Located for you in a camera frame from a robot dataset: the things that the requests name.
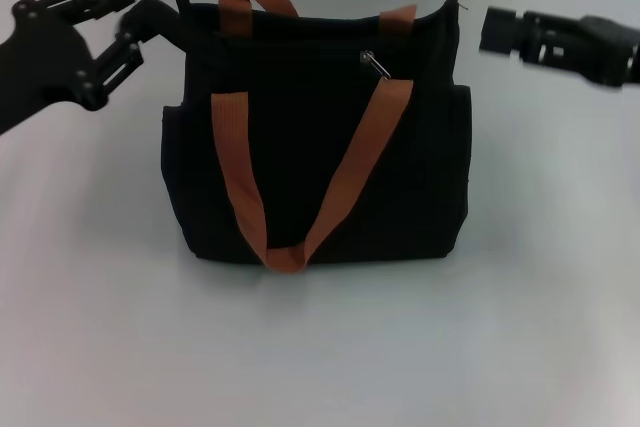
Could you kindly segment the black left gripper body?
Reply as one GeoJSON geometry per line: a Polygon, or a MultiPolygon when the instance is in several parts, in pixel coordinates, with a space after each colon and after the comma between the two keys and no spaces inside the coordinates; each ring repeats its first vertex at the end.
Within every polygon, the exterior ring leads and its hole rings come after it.
{"type": "Polygon", "coordinates": [[[20,0],[12,14],[14,30],[1,44],[2,133],[58,102],[88,111],[107,104],[96,61],[76,29],[85,15],[69,16],[36,0],[20,0]]]}

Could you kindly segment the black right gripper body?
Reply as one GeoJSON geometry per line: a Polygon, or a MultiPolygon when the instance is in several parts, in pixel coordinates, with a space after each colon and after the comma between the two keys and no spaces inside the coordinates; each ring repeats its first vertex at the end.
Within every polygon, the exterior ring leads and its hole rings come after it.
{"type": "Polygon", "coordinates": [[[610,19],[584,16],[579,27],[591,53],[582,75],[592,83],[621,88],[639,84],[639,29],[610,19]]]}

